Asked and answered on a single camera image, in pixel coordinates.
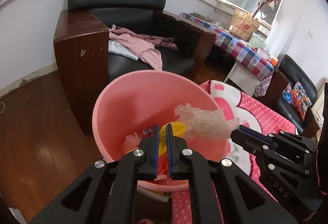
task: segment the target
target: baseboard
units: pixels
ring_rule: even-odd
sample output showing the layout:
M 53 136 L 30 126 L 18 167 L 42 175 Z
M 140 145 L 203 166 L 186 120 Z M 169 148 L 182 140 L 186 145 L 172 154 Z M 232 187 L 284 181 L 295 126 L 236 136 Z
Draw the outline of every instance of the baseboard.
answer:
M 43 75 L 47 75 L 56 70 L 57 70 L 57 64 L 52 63 L 50 65 L 42 67 L 41 69 L 31 72 L 31 73 L 15 80 L 11 84 L 7 85 L 6 87 L 0 89 L 0 98 L 4 97 L 5 95 L 9 94 L 10 92 L 14 91 L 15 89 L 23 86 L 24 84 L 27 84 Z

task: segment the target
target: colorful pillow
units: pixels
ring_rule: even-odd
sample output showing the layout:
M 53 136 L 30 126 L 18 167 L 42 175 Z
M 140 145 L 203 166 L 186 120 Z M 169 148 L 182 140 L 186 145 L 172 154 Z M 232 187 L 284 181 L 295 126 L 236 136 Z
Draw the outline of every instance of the colorful pillow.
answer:
M 306 92 L 300 82 L 296 82 L 290 93 L 292 95 L 292 103 L 296 107 L 302 121 L 304 121 L 307 109 L 312 105 L 312 102 L 306 95 Z
M 289 104 L 292 102 L 292 96 L 290 94 L 291 90 L 292 90 L 292 86 L 290 83 L 288 83 L 285 90 L 281 93 L 283 99 L 285 99 Z

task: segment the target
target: checkered tablecloth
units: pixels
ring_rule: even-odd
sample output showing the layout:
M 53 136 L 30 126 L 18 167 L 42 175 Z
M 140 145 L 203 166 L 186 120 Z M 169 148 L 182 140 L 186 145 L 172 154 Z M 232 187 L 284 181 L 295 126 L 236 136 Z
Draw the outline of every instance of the checkered tablecloth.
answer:
M 270 62 L 263 59 L 259 54 L 245 46 L 240 40 L 230 35 L 228 32 L 188 13 L 181 13 L 180 17 L 191 20 L 215 32 L 216 37 L 214 44 L 229 53 L 238 63 L 246 67 L 260 80 L 273 74 L 274 67 Z

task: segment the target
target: paper bag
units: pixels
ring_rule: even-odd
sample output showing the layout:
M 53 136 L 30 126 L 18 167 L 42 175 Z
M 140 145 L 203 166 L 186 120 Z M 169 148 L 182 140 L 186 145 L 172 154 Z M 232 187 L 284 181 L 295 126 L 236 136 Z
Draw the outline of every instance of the paper bag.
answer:
M 236 37 L 249 41 L 252 34 L 258 30 L 260 23 L 253 17 L 241 10 L 235 9 L 233 13 L 229 32 Z

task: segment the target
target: polka dot blanket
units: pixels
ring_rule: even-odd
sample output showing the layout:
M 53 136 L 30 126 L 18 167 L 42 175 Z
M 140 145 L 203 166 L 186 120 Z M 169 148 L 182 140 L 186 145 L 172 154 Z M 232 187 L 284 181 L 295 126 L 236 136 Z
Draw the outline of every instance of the polka dot blanket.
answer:
M 220 108 L 223 108 L 226 120 L 239 117 L 243 125 L 264 135 L 271 132 L 278 133 L 280 130 L 297 134 L 291 122 L 230 85 L 212 80 L 201 84 L 201 87 L 211 95 Z M 256 165 L 255 156 L 247 153 L 231 140 L 229 143 L 227 157 L 269 193 L 259 182 L 260 169 Z M 189 190 L 177 191 L 173 194 L 172 214 L 172 224 L 192 224 Z

